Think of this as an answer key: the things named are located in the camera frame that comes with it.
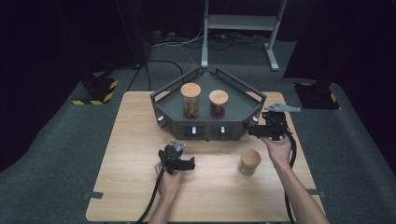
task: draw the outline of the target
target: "forearm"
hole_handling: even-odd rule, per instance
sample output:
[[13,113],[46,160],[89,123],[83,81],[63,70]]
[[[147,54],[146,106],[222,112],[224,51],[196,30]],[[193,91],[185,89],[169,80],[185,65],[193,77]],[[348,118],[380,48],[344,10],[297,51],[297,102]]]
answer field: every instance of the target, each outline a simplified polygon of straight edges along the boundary
[[161,198],[148,223],[149,224],[166,223],[169,218],[169,213],[171,211],[172,203],[173,203],[172,199]]
[[288,164],[276,167],[276,171],[299,223],[329,223],[317,202],[308,193]]

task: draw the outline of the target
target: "metal stand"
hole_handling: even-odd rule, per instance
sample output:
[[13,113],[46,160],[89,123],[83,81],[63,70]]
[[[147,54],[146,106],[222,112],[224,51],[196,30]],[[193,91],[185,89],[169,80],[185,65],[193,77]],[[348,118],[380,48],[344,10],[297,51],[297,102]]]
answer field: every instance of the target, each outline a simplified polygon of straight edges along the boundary
[[277,30],[282,21],[283,11],[285,10],[287,0],[282,0],[279,11],[276,16],[236,16],[236,15],[214,15],[209,14],[209,0],[205,0],[205,18],[204,18],[204,44],[202,45],[201,67],[208,67],[208,47],[207,33],[208,29],[231,29],[231,30],[260,30],[272,31],[269,43],[265,43],[265,51],[273,71],[278,71],[276,58],[273,52],[274,42],[276,40]]

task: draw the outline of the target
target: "human arm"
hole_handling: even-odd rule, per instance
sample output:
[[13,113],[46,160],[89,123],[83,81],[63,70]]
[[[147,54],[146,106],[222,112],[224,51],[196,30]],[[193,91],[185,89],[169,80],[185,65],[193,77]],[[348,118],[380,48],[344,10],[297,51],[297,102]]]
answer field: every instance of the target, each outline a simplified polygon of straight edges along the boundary
[[289,138],[284,135],[283,139],[279,141],[273,141],[266,137],[262,137],[261,140],[267,145],[270,159],[289,197],[297,221],[299,223],[329,223],[289,165],[291,153]]
[[[162,164],[160,162],[155,165],[155,172],[157,175],[160,173],[161,167]],[[167,172],[163,173],[163,178],[158,189],[161,199],[148,222],[149,224],[160,224],[166,223],[168,221],[172,204],[176,198],[183,173],[184,172],[182,171],[177,171],[174,175],[170,175]]]

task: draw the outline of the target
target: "cork lid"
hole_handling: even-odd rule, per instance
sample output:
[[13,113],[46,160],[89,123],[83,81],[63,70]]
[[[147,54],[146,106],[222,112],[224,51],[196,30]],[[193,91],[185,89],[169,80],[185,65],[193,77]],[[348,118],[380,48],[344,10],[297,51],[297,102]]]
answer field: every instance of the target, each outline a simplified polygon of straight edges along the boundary
[[197,97],[201,93],[201,87],[195,83],[186,83],[180,91],[185,97]]
[[228,94],[225,91],[212,91],[209,94],[210,101],[215,105],[223,105],[228,101]]
[[248,149],[243,152],[242,161],[246,166],[254,168],[257,167],[260,162],[262,162],[262,157],[260,156],[260,153],[256,150]]

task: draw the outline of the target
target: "glass jar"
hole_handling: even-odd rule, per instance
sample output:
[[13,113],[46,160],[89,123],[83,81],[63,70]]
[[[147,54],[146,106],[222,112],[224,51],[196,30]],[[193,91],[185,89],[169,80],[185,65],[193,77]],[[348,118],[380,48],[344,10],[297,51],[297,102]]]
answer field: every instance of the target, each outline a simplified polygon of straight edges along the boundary
[[199,114],[199,95],[201,87],[195,83],[186,83],[181,89],[183,96],[183,114],[188,119],[196,119]]
[[225,103],[228,101],[228,94],[225,91],[215,90],[210,92],[210,115],[215,119],[221,119],[225,115]]

